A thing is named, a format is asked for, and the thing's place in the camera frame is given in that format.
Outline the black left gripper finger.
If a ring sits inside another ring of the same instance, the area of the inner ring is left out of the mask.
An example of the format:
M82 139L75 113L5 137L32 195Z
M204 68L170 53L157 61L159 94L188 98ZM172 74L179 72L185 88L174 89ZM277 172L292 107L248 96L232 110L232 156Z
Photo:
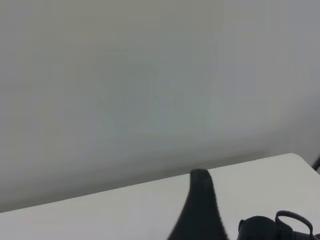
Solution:
M227 240L208 170L190 172L189 192L169 240Z

